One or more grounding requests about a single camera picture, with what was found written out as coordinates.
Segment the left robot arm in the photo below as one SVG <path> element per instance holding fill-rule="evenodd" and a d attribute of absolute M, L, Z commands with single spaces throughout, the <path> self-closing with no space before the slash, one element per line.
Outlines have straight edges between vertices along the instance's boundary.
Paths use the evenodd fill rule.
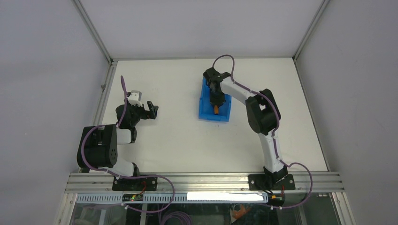
<path fill-rule="evenodd" d="M 133 144 L 137 139 L 136 125 L 141 120 L 157 117 L 159 107 L 147 101 L 148 110 L 140 104 L 120 105 L 116 108 L 116 117 L 121 121 L 110 125 L 84 127 L 77 152 L 80 168 L 110 173 L 123 177 L 123 184 L 129 190 L 141 185 L 138 166 L 123 159 L 118 153 L 119 145 Z"/>

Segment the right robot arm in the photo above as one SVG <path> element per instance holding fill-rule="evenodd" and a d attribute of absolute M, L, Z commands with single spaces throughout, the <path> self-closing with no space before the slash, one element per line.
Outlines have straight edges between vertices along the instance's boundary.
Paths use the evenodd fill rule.
<path fill-rule="evenodd" d="M 210 89 L 210 104 L 221 106 L 229 95 L 245 105 L 247 119 L 252 131 L 258 134 L 264 154 L 265 188 L 276 190 L 288 175 L 287 166 L 279 154 L 277 130 L 280 113 L 269 89 L 254 91 L 238 83 L 232 74 L 219 73 L 211 67 L 203 73 L 206 86 Z"/>

